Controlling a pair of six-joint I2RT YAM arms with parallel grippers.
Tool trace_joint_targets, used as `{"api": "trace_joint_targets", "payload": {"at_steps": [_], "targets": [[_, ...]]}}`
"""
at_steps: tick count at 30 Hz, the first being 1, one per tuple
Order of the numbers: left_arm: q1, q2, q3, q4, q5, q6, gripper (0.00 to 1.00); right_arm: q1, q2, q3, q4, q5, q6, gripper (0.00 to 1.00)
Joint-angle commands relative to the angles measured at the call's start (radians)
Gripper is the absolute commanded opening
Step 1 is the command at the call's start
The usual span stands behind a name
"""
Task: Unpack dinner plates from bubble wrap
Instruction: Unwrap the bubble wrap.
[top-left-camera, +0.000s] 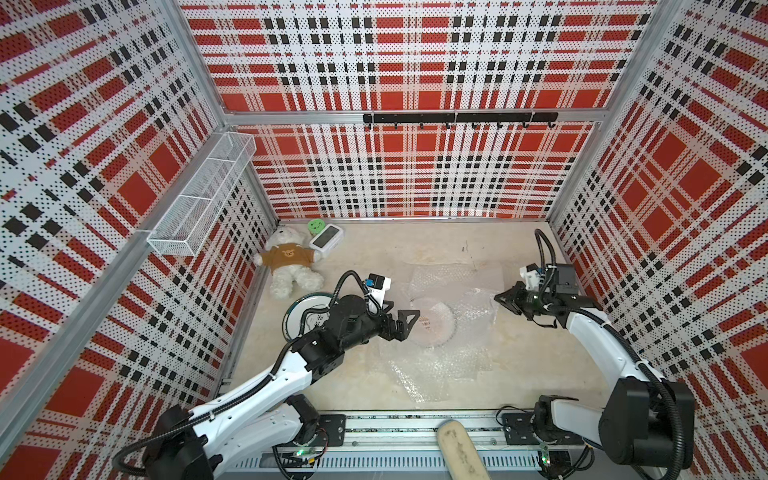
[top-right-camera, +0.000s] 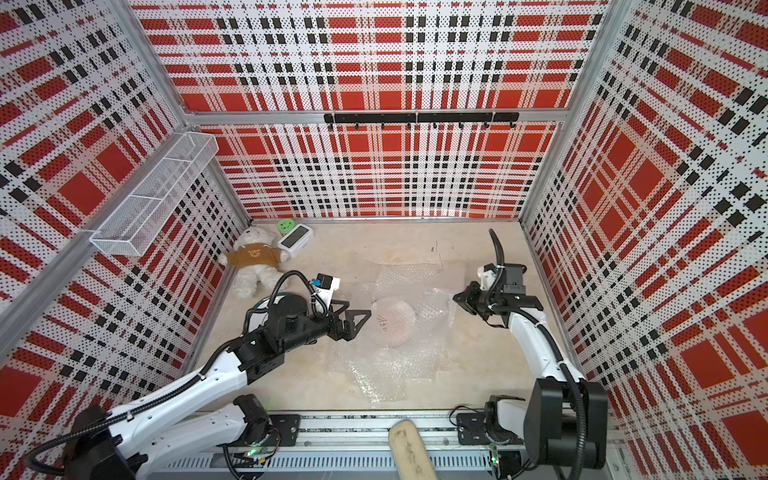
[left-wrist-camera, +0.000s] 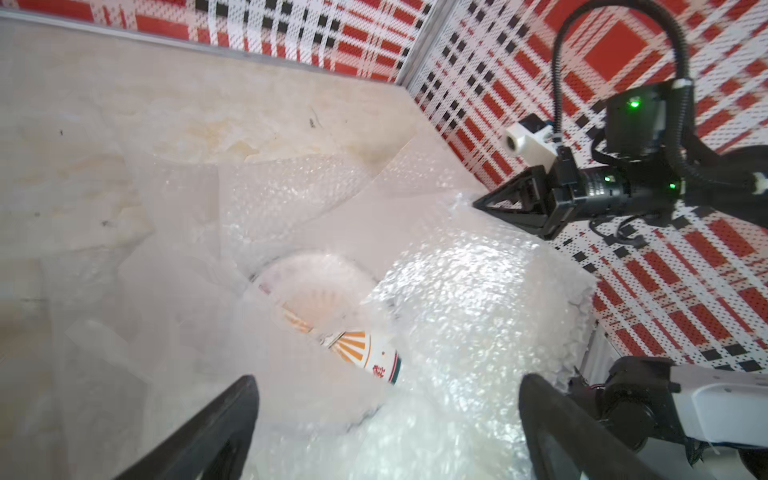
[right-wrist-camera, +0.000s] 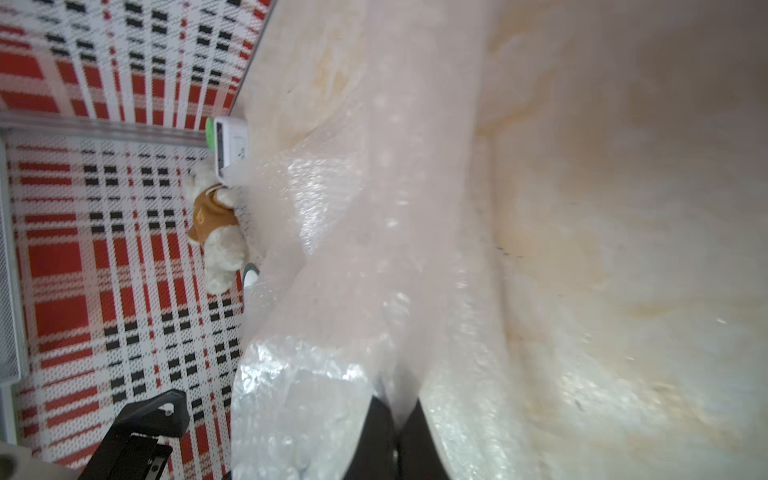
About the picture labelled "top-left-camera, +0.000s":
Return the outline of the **bubble wrap sheet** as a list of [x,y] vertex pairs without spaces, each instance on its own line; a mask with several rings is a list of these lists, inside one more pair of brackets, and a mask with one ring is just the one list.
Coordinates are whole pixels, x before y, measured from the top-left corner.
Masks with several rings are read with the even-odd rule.
[[382,354],[385,372],[416,403],[448,400],[454,384],[475,382],[480,373],[492,369],[484,347],[442,348]]
[[431,297],[444,302],[457,320],[455,335],[444,345],[429,349],[458,350],[485,347],[495,323],[498,305],[494,296],[504,289],[498,264],[476,269],[469,264],[420,265],[414,268],[405,289],[411,302]]

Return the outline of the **white embossed plate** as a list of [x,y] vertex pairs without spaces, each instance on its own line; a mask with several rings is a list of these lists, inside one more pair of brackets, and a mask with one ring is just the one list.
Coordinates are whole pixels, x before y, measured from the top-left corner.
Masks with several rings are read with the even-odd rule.
[[317,292],[296,300],[286,311],[282,320],[282,334],[291,341],[323,325],[329,318],[329,304],[332,295]]

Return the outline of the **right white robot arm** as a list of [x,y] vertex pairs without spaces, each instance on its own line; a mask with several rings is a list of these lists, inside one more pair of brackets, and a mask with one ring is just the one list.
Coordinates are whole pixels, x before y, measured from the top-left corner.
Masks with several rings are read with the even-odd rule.
[[613,326],[598,303],[579,292],[566,264],[528,265],[512,288],[495,301],[506,310],[575,337],[611,389],[607,403],[590,407],[560,395],[542,395],[533,408],[534,435],[554,444],[576,435],[642,478],[659,468],[676,479],[693,462],[695,399],[682,382],[667,379],[643,359]]

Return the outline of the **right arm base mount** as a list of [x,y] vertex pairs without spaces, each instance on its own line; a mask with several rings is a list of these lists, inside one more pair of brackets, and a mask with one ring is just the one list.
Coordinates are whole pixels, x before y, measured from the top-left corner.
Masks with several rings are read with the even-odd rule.
[[556,427],[550,418],[548,400],[532,409],[503,405],[495,413],[508,446],[538,446],[536,463],[543,479],[570,479],[589,470],[595,451],[580,436]]

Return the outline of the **pink plate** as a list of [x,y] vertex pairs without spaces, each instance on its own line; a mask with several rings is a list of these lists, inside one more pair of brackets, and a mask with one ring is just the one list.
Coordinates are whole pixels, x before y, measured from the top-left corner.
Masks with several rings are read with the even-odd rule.
[[411,302],[411,308],[420,311],[408,340],[420,347],[438,347],[447,343],[456,333],[457,320],[452,310],[442,301],[421,297]]

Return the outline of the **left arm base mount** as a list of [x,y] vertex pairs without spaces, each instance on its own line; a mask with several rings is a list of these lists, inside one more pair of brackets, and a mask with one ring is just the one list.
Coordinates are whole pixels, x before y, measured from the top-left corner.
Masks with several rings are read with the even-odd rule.
[[320,413],[304,395],[289,397],[284,406],[298,415],[299,429],[291,440],[272,447],[273,458],[286,479],[309,479],[329,448],[344,444],[347,416]]

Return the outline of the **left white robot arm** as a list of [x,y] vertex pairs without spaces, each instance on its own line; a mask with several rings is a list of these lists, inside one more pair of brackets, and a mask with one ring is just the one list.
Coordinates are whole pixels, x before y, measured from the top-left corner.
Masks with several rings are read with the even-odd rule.
[[298,333],[271,367],[203,405],[167,410],[150,437],[114,455],[113,469],[149,479],[216,479],[252,453],[308,447],[324,428],[304,390],[339,367],[348,350],[374,338],[404,341],[419,320],[418,310],[394,308],[390,286],[388,277],[345,272],[321,303],[292,310]]

